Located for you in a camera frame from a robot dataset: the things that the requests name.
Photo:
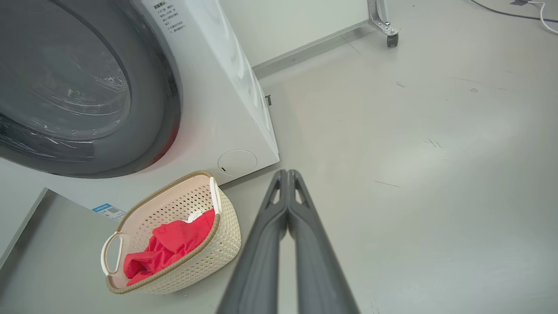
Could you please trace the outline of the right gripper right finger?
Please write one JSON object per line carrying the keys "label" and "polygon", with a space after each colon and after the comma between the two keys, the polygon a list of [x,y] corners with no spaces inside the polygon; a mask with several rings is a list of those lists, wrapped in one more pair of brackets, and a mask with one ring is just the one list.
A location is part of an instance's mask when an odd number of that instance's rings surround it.
{"label": "right gripper right finger", "polygon": [[296,247],[300,314],[360,313],[301,173],[287,171],[288,229]]}

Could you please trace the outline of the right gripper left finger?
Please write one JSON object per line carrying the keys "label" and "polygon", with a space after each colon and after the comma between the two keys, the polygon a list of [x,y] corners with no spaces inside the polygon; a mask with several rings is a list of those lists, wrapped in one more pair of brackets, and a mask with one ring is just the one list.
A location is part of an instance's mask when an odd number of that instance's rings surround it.
{"label": "right gripper left finger", "polygon": [[286,189],[287,173],[277,171],[218,306],[218,314],[278,312],[279,243],[287,228]]}

